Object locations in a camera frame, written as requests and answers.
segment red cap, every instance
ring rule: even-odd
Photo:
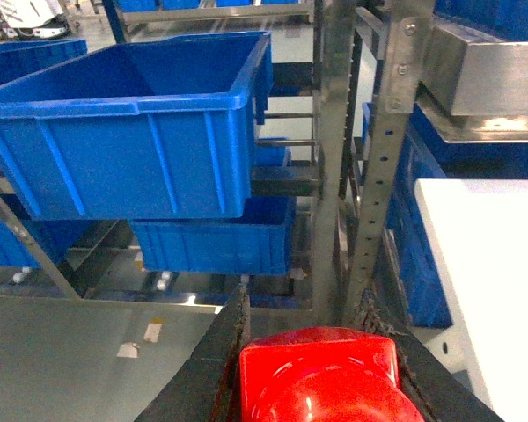
[[[240,354],[243,422],[422,422],[399,389],[395,344],[315,327],[257,340]]]

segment white robot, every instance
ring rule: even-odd
[[[70,32],[58,0],[0,0],[0,20],[8,38],[47,40]]]

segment plastic storage box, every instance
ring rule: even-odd
[[[293,4],[299,3],[299,0],[262,0],[262,4]]]
[[[413,222],[407,204],[393,192],[387,213],[400,261],[400,279],[414,326],[447,328],[450,311],[429,248],[424,226]]]
[[[370,108],[365,105],[365,133],[369,115]],[[393,230],[400,255],[400,277],[414,323],[445,328],[451,324],[450,313],[414,197],[418,178],[528,179],[528,143],[449,144],[422,111],[414,109],[386,224]]]
[[[162,8],[171,11],[174,9],[197,9],[200,0],[162,0]]]
[[[528,0],[436,0],[436,12],[510,41],[528,41]]]
[[[268,33],[227,33],[20,78],[0,86],[0,168],[33,219],[239,217],[271,69]]]
[[[155,0],[117,0],[122,11],[155,11],[158,7]]]
[[[85,55],[85,40],[0,43],[0,84]]]
[[[28,219],[21,205],[16,204],[15,198],[10,197],[8,202],[27,230],[56,264],[64,259],[66,251],[91,225],[88,221],[33,222]],[[2,221],[0,221],[0,266],[39,267],[25,246]]]
[[[133,221],[149,270],[285,274],[295,198],[246,200],[242,217],[205,221]]]
[[[216,0],[218,7],[250,6],[252,0]]]

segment paper scrap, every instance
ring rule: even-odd
[[[118,358],[132,358],[132,359],[138,358],[139,357],[139,345],[132,341],[123,343],[120,346],[120,350],[117,353],[117,357]]]
[[[144,333],[143,340],[149,343],[157,343],[163,322],[164,320],[162,318],[152,318],[149,325],[147,325],[147,331]]]

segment metal post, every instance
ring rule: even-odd
[[[51,278],[51,280],[59,287],[64,295],[69,299],[80,299],[78,293],[72,288],[67,280],[71,274],[71,268],[63,268],[63,273],[54,263],[39,244],[35,241],[33,236],[24,227],[24,224],[11,211],[10,207],[0,197],[0,219],[8,226],[19,241],[30,251],[32,256],[41,265],[41,268]]]
[[[344,306],[343,324],[352,325],[373,272],[391,198],[400,149],[414,109],[435,0],[392,2],[379,95],[370,122],[370,154],[360,200],[360,222]]]
[[[320,35],[322,61],[314,63],[315,69],[320,67],[320,91],[314,92],[314,98],[320,101],[317,135],[323,180],[319,197],[313,204],[313,315],[316,324],[329,325],[339,322],[338,309],[341,308],[333,252],[356,1],[321,2],[318,9],[316,22],[320,24],[322,20],[323,25]]]
[[[123,44],[128,42],[127,29],[121,23],[121,11],[118,11],[115,6],[114,0],[104,0],[104,9],[106,10],[107,20],[109,25],[112,27],[112,33],[114,33],[115,42]]]
[[[350,66],[350,88],[348,91],[348,106],[346,111],[346,127],[344,128],[344,149],[342,150],[341,189],[339,196],[346,198],[348,174],[351,169],[351,145],[354,133],[354,116],[358,93],[358,79],[360,78],[360,61],[362,60],[362,39],[356,31],[354,33],[354,47],[352,49],[352,64]]]

